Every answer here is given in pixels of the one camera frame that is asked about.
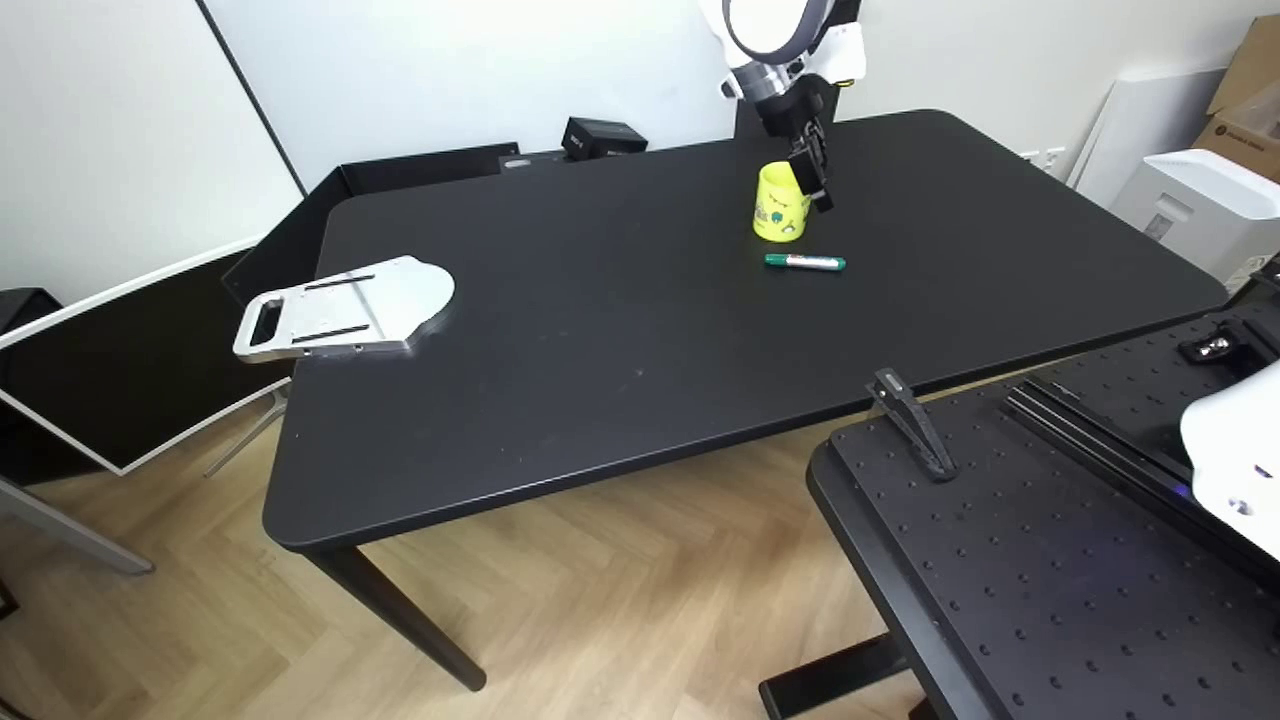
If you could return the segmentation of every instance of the black panel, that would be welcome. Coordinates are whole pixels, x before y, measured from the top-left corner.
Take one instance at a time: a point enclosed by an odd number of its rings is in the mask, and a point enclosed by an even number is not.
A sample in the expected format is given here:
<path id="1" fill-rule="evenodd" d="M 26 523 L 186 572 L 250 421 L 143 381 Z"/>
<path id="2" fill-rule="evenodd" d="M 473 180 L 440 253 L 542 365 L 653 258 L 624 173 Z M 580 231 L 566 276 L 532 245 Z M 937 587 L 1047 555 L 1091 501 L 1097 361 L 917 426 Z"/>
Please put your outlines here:
<path id="1" fill-rule="evenodd" d="M 240 306 L 219 276 L 231 258 L 180 272 L 0 353 L 0 387 L 131 462 L 205 414 L 287 376 L 231 357 Z"/>
<path id="2" fill-rule="evenodd" d="M 0 399 L 0 475 L 11 484 L 97 470 L 89 457 Z"/>
<path id="3" fill-rule="evenodd" d="M 518 156 L 518 143 L 480 143 L 480 149 L 457 149 L 457 152 L 343 164 L 339 174 L 350 197 L 362 197 L 362 192 L 393 192 L 393 187 L 414 187 L 414 184 L 448 184 L 469 174 L 497 174 L 511 156 Z"/>
<path id="4" fill-rule="evenodd" d="M 319 264 L 329 212 L 349 198 L 339 173 L 329 173 L 250 253 L 224 272 L 224 287 L 245 306 L 258 291 L 302 283 Z"/>
<path id="5" fill-rule="evenodd" d="M 749 231 L 777 143 L 706 143 L 379 192 L 333 212 L 319 272 L 424 255 L 461 295 L 413 357 L 300 361 L 267 533 L 373 541 L 1214 306 L 1140 231 L 939 110 L 839 125 L 804 253 Z"/>

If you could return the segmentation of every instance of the black table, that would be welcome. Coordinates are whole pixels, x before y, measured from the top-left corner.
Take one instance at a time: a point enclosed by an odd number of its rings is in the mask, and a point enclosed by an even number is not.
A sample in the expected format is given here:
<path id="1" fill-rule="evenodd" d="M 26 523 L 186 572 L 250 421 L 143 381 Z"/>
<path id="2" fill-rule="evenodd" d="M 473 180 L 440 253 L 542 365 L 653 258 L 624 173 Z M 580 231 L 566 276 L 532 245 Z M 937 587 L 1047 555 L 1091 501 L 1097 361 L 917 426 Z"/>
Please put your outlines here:
<path id="1" fill-rule="evenodd" d="M 413 353 L 296 365 L 262 523 L 469 687 L 485 673 L 358 543 L 624 468 L 1208 311 L 1223 291 L 939 110 L 839 125 L 836 212 L 764 272 L 739 140 L 379 192 L 333 212 L 319 272 L 424 255 L 461 278 Z"/>
<path id="2" fill-rule="evenodd" d="M 1235 381 L 1177 353 L 1218 321 L 1280 335 L 1280 283 L 1041 376 L 1177 457 L 1185 402 Z M 960 462 L 953 484 L 889 421 L 810 457 L 809 488 L 889 634 L 766 679 L 766 710 L 910 666 L 937 714 L 1274 714 L 1280 566 L 1047 445 L 1009 410 L 1012 385 L 927 402 Z"/>

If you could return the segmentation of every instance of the wooden floor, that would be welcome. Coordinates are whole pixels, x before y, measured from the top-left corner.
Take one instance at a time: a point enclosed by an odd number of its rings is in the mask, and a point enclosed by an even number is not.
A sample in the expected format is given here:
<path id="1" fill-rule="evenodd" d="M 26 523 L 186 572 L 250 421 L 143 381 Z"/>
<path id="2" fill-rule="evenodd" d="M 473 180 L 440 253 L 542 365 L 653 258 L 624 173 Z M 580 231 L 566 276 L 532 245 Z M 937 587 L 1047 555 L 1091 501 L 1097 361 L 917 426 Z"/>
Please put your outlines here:
<path id="1" fill-rule="evenodd" d="M 126 480 L 35 492 L 156 561 L 115 575 L 0 516 L 0 700 L 79 714 L 764 714 L 754 684 L 885 623 L 804 492 L 809 426 L 373 543 L 485 666 L 465 690 L 258 526 L 249 410 Z M 903 673 L 809 714 L 903 714 Z"/>

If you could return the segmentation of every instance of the green marker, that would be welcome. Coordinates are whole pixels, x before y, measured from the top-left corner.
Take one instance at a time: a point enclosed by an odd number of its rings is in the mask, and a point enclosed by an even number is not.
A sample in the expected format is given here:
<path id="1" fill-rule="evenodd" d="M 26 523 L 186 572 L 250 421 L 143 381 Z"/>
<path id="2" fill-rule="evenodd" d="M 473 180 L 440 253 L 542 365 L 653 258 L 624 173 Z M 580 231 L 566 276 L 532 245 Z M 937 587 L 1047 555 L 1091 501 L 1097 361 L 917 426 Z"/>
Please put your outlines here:
<path id="1" fill-rule="evenodd" d="M 792 255 L 792 253 L 764 253 L 764 266 L 842 272 L 842 255 Z"/>

